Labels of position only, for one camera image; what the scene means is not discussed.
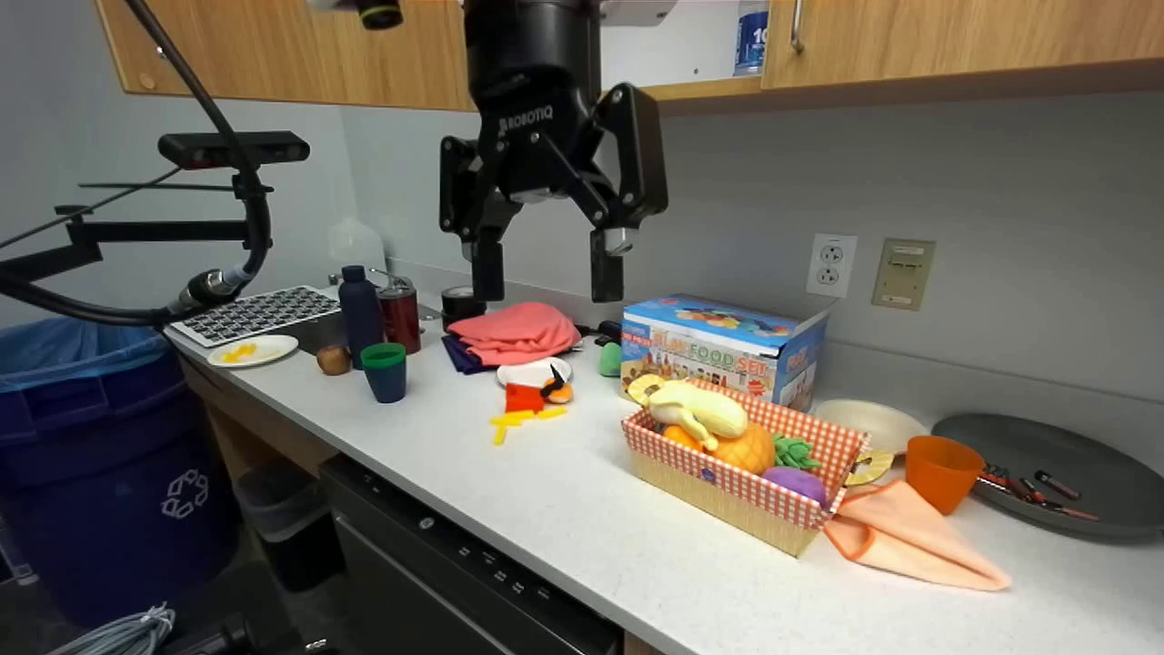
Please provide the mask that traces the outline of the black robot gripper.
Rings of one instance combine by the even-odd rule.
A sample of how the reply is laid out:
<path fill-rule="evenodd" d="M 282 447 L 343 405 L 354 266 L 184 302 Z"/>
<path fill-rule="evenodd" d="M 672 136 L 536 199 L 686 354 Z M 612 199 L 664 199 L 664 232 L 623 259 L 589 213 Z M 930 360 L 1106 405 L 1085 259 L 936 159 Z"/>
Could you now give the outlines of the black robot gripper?
<path fill-rule="evenodd" d="M 658 101 L 599 88 L 595 0 L 464 0 L 476 140 L 441 143 L 441 228 L 471 243 L 471 296 L 504 296 L 501 232 L 568 198 L 589 232 L 589 296 L 623 300 L 625 232 L 670 209 Z"/>

